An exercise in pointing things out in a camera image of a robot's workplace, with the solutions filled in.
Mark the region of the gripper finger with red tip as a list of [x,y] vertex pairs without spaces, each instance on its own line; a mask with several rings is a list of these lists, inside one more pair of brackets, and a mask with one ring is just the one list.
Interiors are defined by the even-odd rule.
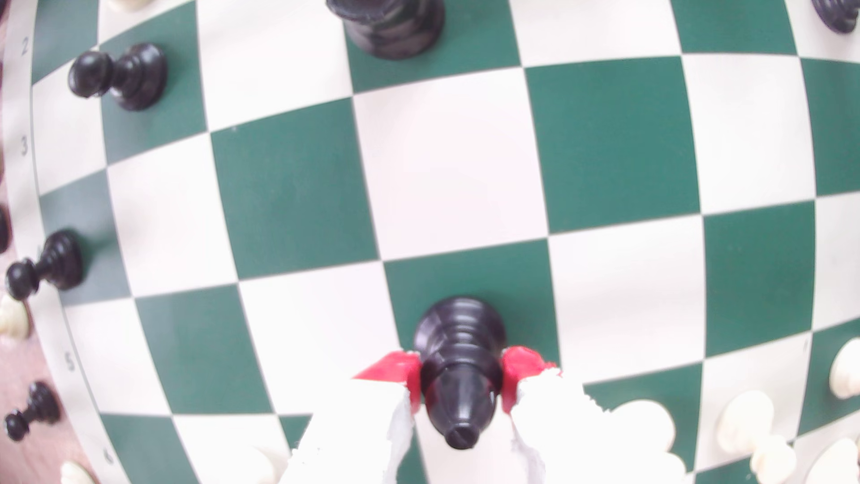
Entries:
[[528,483],[664,483],[666,409],[636,399],[611,410],[589,395],[576,369],[526,346],[500,357],[502,408]]
[[334,386],[279,483],[396,483],[421,408],[421,358],[394,350]]

